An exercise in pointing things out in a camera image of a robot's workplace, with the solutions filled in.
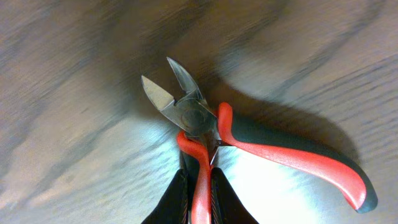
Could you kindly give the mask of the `red handled pliers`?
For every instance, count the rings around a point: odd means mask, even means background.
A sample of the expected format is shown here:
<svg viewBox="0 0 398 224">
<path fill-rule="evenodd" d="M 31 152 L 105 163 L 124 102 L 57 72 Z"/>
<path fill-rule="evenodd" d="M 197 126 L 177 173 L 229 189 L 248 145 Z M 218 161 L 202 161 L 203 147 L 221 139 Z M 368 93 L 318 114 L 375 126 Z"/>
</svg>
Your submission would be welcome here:
<svg viewBox="0 0 398 224">
<path fill-rule="evenodd" d="M 211 223 L 211 170 L 221 147 L 250 154 L 317 176 L 334 185 L 358 213 L 374 210 L 376 191 L 349 157 L 315 141 L 277 131 L 237 114 L 228 103 L 212 111 L 192 76 L 169 59 L 184 96 L 176 100 L 147 77 L 143 89 L 151 103 L 180 128 L 177 144 L 188 173 L 188 223 Z"/>
</svg>

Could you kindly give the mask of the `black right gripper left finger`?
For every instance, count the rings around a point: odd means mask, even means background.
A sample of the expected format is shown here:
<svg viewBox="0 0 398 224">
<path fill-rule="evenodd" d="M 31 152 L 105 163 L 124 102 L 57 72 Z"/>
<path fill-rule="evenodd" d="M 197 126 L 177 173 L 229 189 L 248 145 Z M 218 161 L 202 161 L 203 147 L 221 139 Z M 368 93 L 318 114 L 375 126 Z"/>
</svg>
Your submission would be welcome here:
<svg viewBox="0 0 398 224">
<path fill-rule="evenodd" d="M 182 162 L 155 209 L 142 224 L 187 224 L 188 184 L 186 165 Z"/>
</svg>

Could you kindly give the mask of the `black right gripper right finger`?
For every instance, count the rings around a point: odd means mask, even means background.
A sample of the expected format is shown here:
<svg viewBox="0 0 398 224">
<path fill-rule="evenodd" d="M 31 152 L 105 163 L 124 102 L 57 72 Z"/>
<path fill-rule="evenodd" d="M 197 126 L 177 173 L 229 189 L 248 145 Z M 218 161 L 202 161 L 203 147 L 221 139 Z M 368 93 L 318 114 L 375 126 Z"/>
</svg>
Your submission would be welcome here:
<svg viewBox="0 0 398 224">
<path fill-rule="evenodd" d="M 258 224 L 246 210 L 223 171 L 211 170 L 211 223 L 212 224 Z"/>
</svg>

